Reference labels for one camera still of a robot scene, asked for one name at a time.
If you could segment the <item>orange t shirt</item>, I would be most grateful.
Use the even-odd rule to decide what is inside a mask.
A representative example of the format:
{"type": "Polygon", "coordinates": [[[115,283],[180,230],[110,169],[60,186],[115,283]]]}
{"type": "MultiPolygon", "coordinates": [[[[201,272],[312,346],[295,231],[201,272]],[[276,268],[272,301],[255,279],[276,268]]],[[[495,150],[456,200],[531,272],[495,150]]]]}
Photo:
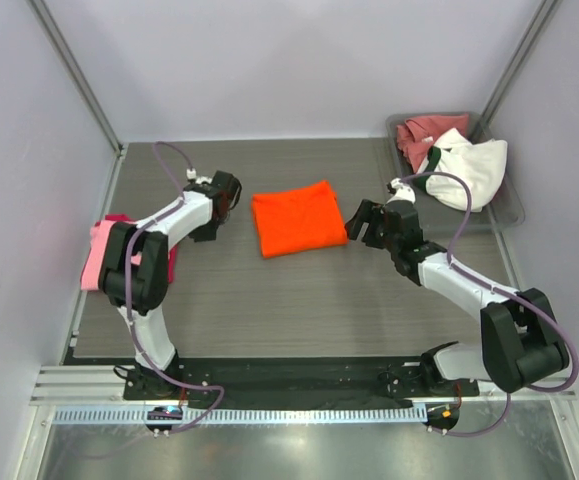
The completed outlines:
{"type": "Polygon", "coordinates": [[[348,242],[336,192],[326,180],[284,192],[253,194],[251,209],[265,259],[348,242]]]}

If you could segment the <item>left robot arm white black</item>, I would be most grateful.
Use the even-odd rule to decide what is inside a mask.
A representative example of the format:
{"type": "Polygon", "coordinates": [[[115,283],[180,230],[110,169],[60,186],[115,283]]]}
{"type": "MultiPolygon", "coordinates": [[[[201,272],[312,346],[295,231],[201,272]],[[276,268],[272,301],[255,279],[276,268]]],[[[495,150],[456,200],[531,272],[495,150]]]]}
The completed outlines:
{"type": "Polygon", "coordinates": [[[108,228],[98,289],[123,317],[134,345],[134,367],[125,375],[128,392],[169,399],[183,388],[179,355],[163,312],[169,254],[186,238],[214,241],[241,191],[233,174],[218,170],[209,178],[190,179],[175,200],[152,215],[108,228]]]}

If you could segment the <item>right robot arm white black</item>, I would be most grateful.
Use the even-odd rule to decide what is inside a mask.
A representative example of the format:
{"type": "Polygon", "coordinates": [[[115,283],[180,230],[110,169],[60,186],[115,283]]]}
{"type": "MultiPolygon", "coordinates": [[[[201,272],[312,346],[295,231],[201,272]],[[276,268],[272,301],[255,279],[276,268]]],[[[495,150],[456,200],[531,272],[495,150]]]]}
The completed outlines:
{"type": "Polygon", "coordinates": [[[414,204],[363,200],[346,223],[351,240],[386,250],[397,272],[458,306],[479,324],[480,345],[457,342],[430,350],[419,372],[422,388],[442,395],[456,379],[483,377],[506,393],[538,389],[543,379],[569,368],[571,356],[546,295],[516,291],[466,267],[425,238],[414,204]]]}

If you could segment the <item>dusty red t shirt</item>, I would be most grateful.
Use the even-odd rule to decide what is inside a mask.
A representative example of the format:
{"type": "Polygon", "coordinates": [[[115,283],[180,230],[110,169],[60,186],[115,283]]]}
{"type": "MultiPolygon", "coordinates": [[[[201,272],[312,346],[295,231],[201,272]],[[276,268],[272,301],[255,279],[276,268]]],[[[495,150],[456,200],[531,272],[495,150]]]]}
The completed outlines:
{"type": "Polygon", "coordinates": [[[396,127],[396,146],[415,173],[427,157],[428,150],[445,132],[456,128],[467,134],[470,115],[421,115],[407,118],[396,127]]]}

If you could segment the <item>folded magenta t shirt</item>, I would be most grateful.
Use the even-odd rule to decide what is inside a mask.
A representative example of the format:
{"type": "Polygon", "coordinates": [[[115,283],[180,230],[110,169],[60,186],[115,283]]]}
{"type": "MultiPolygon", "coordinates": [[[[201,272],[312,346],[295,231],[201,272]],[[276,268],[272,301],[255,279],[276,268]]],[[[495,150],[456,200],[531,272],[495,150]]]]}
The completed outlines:
{"type": "MultiPolygon", "coordinates": [[[[135,224],[136,221],[133,220],[131,217],[127,216],[126,214],[106,214],[104,216],[104,221],[111,221],[111,222],[127,222],[131,224],[135,224]]],[[[90,229],[90,237],[91,241],[94,241],[95,236],[101,230],[101,223],[102,221],[98,221],[94,224],[94,226],[90,229]]],[[[173,283],[175,279],[175,263],[178,254],[178,245],[174,245],[168,254],[168,282],[173,283]]]]}

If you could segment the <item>white t shirt green collar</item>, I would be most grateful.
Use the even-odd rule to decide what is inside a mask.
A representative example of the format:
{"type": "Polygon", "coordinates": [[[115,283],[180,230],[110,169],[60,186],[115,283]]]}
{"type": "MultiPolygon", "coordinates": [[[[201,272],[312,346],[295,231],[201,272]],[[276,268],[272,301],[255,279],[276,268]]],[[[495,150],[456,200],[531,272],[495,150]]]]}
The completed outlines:
{"type": "MultiPolygon", "coordinates": [[[[456,128],[445,132],[428,150],[418,173],[444,172],[460,178],[471,194],[471,211],[480,212],[500,188],[507,165],[508,143],[491,139],[472,144],[456,128]]],[[[463,186],[443,175],[417,177],[413,184],[450,208],[465,211],[463,186]]]]}

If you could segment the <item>folded light pink t shirt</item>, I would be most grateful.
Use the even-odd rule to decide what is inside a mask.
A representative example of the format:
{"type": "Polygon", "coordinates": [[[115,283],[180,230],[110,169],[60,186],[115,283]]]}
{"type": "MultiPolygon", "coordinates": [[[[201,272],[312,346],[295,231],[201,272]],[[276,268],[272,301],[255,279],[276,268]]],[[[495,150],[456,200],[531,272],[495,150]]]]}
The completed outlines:
{"type": "Polygon", "coordinates": [[[83,291],[96,291],[102,268],[107,241],[113,225],[112,220],[102,220],[97,226],[90,229],[90,250],[84,264],[80,287],[83,291]]]}

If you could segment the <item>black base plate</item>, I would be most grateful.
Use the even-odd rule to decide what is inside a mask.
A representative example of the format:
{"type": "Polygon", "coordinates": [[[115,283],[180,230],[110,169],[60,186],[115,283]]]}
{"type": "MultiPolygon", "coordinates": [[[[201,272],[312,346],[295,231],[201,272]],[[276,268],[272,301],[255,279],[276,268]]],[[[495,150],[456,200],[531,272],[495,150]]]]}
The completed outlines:
{"type": "Polygon", "coordinates": [[[424,357],[175,359],[163,376],[117,365],[128,401],[153,401],[146,419],[166,429],[251,420],[321,422],[328,413],[375,421],[404,416],[453,427],[474,380],[443,380],[424,357]]]}

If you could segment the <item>left aluminium corner post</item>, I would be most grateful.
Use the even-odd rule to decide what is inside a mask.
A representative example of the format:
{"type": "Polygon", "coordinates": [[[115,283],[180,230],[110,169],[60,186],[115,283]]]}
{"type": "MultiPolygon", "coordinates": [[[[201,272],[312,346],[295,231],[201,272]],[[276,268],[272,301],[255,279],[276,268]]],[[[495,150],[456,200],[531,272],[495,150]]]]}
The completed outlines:
{"type": "Polygon", "coordinates": [[[111,126],[47,3],[43,0],[27,0],[26,3],[35,15],[41,29],[47,36],[54,52],[71,79],[73,86],[83,100],[107,143],[112,148],[114,154],[119,156],[123,151],[123,144],[111,126]]]}

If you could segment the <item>aluminium corner post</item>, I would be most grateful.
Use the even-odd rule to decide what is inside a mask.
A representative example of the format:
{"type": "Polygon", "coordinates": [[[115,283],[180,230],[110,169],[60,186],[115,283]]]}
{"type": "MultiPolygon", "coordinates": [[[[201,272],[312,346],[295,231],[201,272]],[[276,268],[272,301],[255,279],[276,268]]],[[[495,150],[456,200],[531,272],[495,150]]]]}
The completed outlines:
{"type": "Polygon", "coordinates": [[[123,144],[111,126],[47,3],[43,0],[27,0],[26,3],[35,15],[41,29],[47,36],[54,52],[71,79],[73,86],[83,100],[107,143],[112,148],[114,154],[119,156],[123,151],[123,144]]]}
{"type": "Polygon", "coordinates": [[[561,0],[542,0],[539,3],[481,113],[486,124],[490,124],[500,110],[561,4],[561,0]]]}

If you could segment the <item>right aluminium corner post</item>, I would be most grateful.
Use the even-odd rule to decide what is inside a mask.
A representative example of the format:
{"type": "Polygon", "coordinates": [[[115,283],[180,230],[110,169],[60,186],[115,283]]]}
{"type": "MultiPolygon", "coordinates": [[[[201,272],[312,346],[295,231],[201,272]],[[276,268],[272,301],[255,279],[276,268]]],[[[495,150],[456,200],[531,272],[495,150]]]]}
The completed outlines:
{"type": "Polygon", "coordinates": [[[561,4],[561,0],[542,0],[539,3],[481,113],[486,124],[490,124],[500,110],[561,4]]]}

